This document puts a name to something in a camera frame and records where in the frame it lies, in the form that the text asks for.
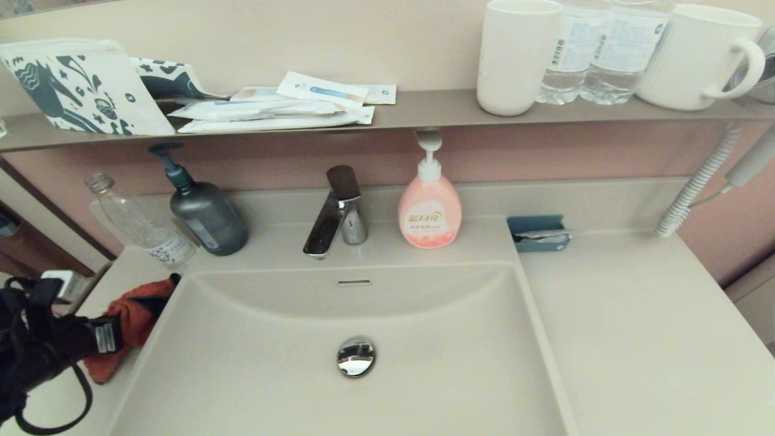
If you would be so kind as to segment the orange cleaning cloth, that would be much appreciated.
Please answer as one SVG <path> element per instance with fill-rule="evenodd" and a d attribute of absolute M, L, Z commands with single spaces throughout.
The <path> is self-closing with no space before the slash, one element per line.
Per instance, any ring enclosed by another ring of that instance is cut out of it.
<path fill-rule="evenodd" d="M 116 353 L 95 354 L 84 359 L 94 383 L 108 383 L 127 354 L 146 344 L 181 279 L 180 274 L 172 273 L 163 280 L 139 285 L 109 304 L 104 315 L 120 320 L 124 345 Z"/>

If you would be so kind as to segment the chrome sink faucet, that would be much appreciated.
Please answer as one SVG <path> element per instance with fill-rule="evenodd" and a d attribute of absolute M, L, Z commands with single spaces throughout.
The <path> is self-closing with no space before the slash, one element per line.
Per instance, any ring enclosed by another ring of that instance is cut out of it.
<path fill-rule="evenodd" d="M 326 172 L 330 190 L 319 211 L 303 252 L 313 259 L 324 259 L 341 234 L 347 245 L 362 245 L 368 239 L 368 227 L 361 215 L 360 186 L 354 169 L 337 165 Z"/>

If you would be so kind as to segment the brown fabric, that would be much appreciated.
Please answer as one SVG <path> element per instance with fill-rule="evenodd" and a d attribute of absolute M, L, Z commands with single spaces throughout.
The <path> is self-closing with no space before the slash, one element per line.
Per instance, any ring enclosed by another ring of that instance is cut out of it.
<path fill-rule="evenodd" d="M 77 271 L 85 277 L 94 274 L 80 260 L 0 202 L 0 273 L 39 277 L 49 270 Z"/>

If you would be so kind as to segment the clear empty plastic bottle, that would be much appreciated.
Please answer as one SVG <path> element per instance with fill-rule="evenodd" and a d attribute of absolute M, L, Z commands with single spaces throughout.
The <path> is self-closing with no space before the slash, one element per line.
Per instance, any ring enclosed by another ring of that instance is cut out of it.
<path fill-rule="evenodd" d="M 151 209 L 146 201 L 117 187 L 113 177 L 97 171 L 84 183 L 114 229 L 152 259 L 171 270 L 180 270 L 196 253 L 197 245 L 178 226 Z"/>

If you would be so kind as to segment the dark grey pump bottle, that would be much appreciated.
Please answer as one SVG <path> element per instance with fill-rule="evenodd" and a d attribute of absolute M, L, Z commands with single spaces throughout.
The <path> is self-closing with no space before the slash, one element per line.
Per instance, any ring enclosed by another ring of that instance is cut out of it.
<path fill-rule="evenodd" d="M 216 185 L 196 181 L 171 156 L 177 142 L 155 144 L 148 148 L 162 160 L 164 174 L 175 188 L 170 200 L 173 215 L 188 227 L 206 251 L 227 256 L 240 251 L 248 242 L 246 224 Z"/>

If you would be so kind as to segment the large patterned toiletry pouch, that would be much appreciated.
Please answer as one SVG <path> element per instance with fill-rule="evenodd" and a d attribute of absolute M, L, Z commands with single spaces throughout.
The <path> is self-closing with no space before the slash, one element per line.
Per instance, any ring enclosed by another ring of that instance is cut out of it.
<path fill-rule="evenodd" d="M 60 129 L 124 136 L 176 131 L 116 41 L 8 42 L 0 44 L 0 62 Z"/>

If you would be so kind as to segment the large white flat packet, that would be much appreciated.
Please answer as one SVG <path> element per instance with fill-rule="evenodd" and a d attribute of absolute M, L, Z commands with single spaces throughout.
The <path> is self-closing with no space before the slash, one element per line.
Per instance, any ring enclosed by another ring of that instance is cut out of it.
<path fill-rule="evenodd" d="M 250 131 L 279 131 L 329 128 L 349 125 L 370 125 L 374 118 L 375 107 L 361 107 L 351 111 L 340 111 L 330 115 L 283 117 L 261 119 L 260 121 L 210 122 L 192 121 L 177 132 L 180 134 L 194 133 L 229 133 Z"/>

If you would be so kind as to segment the white toothbrush packet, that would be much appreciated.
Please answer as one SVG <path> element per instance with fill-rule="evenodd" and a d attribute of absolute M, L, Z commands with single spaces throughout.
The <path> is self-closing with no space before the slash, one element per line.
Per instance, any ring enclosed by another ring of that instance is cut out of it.
<path fill-rule="evenodd" d="M 280 96 L 330 102 L 343 108 L 362 107 L 368 95 L 366 88 L 330 82 L 293 71 L 287 72 L 276 92 Z"/>

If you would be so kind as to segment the pink soap pump bottle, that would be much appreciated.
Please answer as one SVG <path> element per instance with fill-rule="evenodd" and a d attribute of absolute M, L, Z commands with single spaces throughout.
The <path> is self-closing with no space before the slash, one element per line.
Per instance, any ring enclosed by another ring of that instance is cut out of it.
<path fill-rule="evenodd" d="M 437 130 L 415 133 L 426 152 L 419 161 L 415 179 L 405 188 L 398 204 L 398 223 L 404 239 L 421 250 L 451 245 L 462 224 L 462 202 L 454 184 L 442 174 L 435 152 L 442 147 Z"/>

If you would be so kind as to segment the small white sachet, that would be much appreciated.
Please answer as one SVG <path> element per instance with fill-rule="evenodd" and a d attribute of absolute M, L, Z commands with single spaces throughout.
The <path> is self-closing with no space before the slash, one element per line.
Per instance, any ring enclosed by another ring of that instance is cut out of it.
<path fill-rule="evenodd" d="M 357 84 L 357 88 L 366 90 L 365 105 L 395 105 L 398 100 L 396 84 Z"/>

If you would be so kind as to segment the white plastic tumbler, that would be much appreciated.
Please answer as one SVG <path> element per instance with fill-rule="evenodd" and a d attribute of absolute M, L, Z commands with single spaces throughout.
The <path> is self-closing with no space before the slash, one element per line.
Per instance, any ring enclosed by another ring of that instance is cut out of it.
<path fill-rule="evenodd" d="M 534 105 L 553 57 L 564 6 L 553 0 L 490 0 L 477 74 L 477 102 L 496 116 Z"/>

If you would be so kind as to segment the clear water bottle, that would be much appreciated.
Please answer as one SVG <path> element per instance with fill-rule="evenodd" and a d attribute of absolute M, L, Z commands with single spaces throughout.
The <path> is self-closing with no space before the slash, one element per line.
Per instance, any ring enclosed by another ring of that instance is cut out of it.
<path fill-rule="evenodd" d="M 535 102 L 565 105 L 574 102 L 606 20 L 605 0 L 555 0 L 564 6 L 560 28 Z"/>
<path fill-rule="evenodd" d="M 579 95 L 621 105 L 636 93 L 676 0 L 608 0 L 608 20 Z"/>

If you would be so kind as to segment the grey hair dryer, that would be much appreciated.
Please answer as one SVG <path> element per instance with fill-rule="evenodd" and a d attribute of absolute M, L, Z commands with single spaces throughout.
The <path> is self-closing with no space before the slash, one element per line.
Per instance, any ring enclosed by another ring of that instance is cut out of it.
<path fill-rule="evenodd" d="M 726 185 L 733 188 L 745 186 L 773 159 L 775 159 L 775 124 L 725 175 Z"/>

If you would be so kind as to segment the chrome dryer holder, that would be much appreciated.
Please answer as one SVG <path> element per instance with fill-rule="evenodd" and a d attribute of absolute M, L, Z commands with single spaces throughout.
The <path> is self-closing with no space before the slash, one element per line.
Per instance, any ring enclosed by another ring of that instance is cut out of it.
<path fill-rule="evenodd" d="M 758 41 L 765 55 L 765 67 L 759 82 L 747 93 L 759 102 L 775 105 L 775 25 L 768 28 Z M 748 72 L 748 62 L 742 61 L 727 82 L 724 90 L 728 91 L 739 85 Z"/>

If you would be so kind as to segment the wall mirror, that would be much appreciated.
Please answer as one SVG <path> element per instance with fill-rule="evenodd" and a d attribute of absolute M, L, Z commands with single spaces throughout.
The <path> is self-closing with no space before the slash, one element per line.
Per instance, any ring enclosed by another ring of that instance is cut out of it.
<path fill-rule="evenodd" d="M 58 9 L 116 1 L 119 0 L 0 0 L 0 21 Z"/>

